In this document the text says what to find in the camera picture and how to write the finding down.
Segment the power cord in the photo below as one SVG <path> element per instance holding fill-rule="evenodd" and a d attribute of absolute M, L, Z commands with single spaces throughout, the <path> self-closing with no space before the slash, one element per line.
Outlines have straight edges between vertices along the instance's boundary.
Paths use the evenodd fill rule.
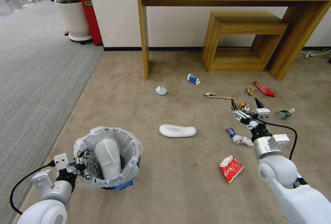
<path fill-rule="evenodd" d="M 49 166 L 51 166 L 51 167 L 54 167 L 55 166 L 54 160 L 52 160 L 51 162 L 49 162 L 47 165 L 44 165 L 42 167 L 39 167 L 38 169 L 34 170 L 33 172 L 31 172 L 28 175 L 26 175 L 25 177 L 23 177 L 20 181 L 18 181 L 18 183 L 11 190 L 10 197 L 9 197 L 9 202 L 10 202 L 10 206 L 12 207 L 13 210 L 15 210 L 15 212 L 19 213 L 20 215 L 23 214 L 18 208 L 15 207 L 14 202 L 13 202 L 13 196 L 14 196 L 14 192 L 15 192 L 17 186 L 19 186 L 20 183 L 22 183 L 25 179 L 27 179 L 32 174 L 36 173 L 37 171 L 39 171 L 41 169 L 44 169 L 45 167 L 49 167 Z"/>
<path fill-rule="evenodd" d="M 287 128 L 287 129 L 290 129 L 290 130 L 292 130 L 294 132 L 295 138 L 294 138 L 293 146 L 292 146 L 292 149 L 291 149 L 291 152 L 290 152 L 290 156 L 289 156 L 289 160 L 292 160 L 292 155 L 293 155 L 295 146 L 297 144 L 297 139 L 298 139 L 298 133 L 297 133 L 297 131 L 294 128 L 291 128 L 289 126 L 273 124 L 273 123 L 270 123 L 270 122 L 265 122 L 265 121 L 260 120 L 260 119 L 257 119 L 257 120 L 260 121 L 260 122 L 262 122 L 262 123 L 264 123 L 264 124 L 268 124 L 268 125 L 271 125 L 271 126 L 277 126 L 277 127 L 281 127 L 281 128 Z"/>
<path fill-rule="evenodd" d="M 331 52 L 331 50 L 327 50 L 326 52 L 324 52 L 324 53 L 318 53 L 318 54 L 312 54 L 312 52 L 311 51 L 309 51 L 308 53 L 305 53 L 305 52 L 303 52 L 303 51 L 300 51 L 302 54 L 304 54 L 304 58 L 305 59 L 309 59 L 310 57 L 314 57 L 314 56 L 319 56 L 319 55 L 324 55 L 324 54 L 326 54 L 326 53 L 328 53 L 328 52 Z"/>

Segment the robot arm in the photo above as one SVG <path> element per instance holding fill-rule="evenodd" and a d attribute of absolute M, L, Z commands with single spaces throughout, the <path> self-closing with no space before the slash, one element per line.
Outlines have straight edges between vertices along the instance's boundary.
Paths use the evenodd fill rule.
<path fill-rule="evenodd" d="M 70 163 L 66 153 L 55 156 L 54 162 L 59 176 L 56 178 L 50 169 L 33 176 L 32 182 L 39 191 L 40 201 L 23 212 L 18 224 L 66 223 L 77 174 L 86 167 L 79 159 Z"/>
<path fill-rule="evenodd" d="M 331 203 L 318 190 L 311 188 L 297 171 L 295 164 L 281 155 L 290 140 L 286 134 L 272 135 L 261 120 L 270 110 L 257 99 L 254 113 L 238 111 L 232 100 L 235 119 L 247 125 L 252 133 L 258 174 L 277 196 L 280 207 L 291 224 L 331 224 Z"/>

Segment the disposable slipper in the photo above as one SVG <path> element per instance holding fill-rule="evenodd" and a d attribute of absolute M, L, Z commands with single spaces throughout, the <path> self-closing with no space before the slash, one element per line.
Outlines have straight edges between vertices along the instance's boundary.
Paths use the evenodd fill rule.
<path fill-rule="evenodd" d="M 197 133 L 197 129 L 193 126 L 182 127 L 170 124 L 163 124 L 159 127 L 159 132 L 165 137 L 182 138 L 194 136 Z"/>

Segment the red plastic wrapper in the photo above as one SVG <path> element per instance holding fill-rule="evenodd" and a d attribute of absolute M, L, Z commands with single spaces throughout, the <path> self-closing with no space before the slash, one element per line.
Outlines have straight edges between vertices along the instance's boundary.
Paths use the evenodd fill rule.
<path fill-rule="evenodd" d="M 253 84 L 264 94 L 268 96 L 275 97 L 275 93 L 269 90 L 268 88 L 264 87 L 260 82 L 254 81 Z"/>
<path fill-rule="evenodd" d="M 231 183 L 232 180 L 242 171 L 244 166 L 231 155 L 226 157 L 222 163 L 220 163 L 220 168 L 228 183 Z"/>

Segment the snack wrapper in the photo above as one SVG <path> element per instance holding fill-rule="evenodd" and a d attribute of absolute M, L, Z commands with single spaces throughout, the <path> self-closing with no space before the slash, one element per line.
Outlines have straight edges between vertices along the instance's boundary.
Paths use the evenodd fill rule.
<path fill-rule="evenodd" d="M 232 180 L 242 171 L 244 166 L 231 155 L 226 157 L 220 163 L 220 168 L 228 183 L 231 183 Z"/>

